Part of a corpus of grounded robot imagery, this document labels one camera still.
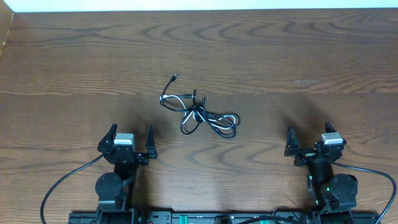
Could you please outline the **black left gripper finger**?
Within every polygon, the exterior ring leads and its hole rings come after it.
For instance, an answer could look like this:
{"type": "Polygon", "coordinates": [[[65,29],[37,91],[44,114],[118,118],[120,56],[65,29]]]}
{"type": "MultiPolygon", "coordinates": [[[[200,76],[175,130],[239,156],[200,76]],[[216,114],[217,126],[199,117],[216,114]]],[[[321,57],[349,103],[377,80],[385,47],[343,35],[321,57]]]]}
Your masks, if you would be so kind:
{"type": "Polygon", "coordinates": [[[116,136],[117,124],[112,124],[109,131],[105,134],[102,140],[98,143],[98,149],[107,149],[112,145],[116,136]]]}
{"type": "Polygon", "coordinates": [[[155,146],[153,129],[151,125],[149,125],[147,130],[146,149],[149,159],[157,159],[157,149],[155,146]]]}

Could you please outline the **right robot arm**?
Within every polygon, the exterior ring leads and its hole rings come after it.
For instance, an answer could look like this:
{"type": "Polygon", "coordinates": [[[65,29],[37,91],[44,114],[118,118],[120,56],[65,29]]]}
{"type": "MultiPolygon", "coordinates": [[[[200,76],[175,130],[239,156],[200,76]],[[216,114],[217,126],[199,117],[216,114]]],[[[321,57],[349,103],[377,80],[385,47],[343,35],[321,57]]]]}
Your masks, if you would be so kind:
{"type": "Polygon", "coordinates": [[[302,215],[304,223],[321,223],[323,214],[349,212],[357,205],[358,180],[349,174],[335,174],[332,163],[342,156],[346,141],[333,128],[325,123],[325,132],[313,147],[304,149],[295,130],[287,128],[285,157],[293,157],[295,166],[308,168],[308,192],[318,207],[307,215],[302,215]]]}

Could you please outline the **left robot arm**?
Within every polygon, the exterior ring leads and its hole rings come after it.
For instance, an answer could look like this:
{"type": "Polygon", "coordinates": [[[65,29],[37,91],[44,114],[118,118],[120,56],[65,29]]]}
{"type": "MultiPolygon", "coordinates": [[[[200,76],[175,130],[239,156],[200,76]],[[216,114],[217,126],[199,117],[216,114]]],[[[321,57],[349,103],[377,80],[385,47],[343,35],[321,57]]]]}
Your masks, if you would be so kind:
{"type": "Polygon", "coordinates": [[[135,137],[129,133],[117,133],[113,124],[98,143],[98,151],[114,166],[96,181],[98,195],[96,223],[146,223],[145,212],[131,205],[137,170],[157,158],[152,126],[148,127],[146,152],[135,151],[135,137]]]}

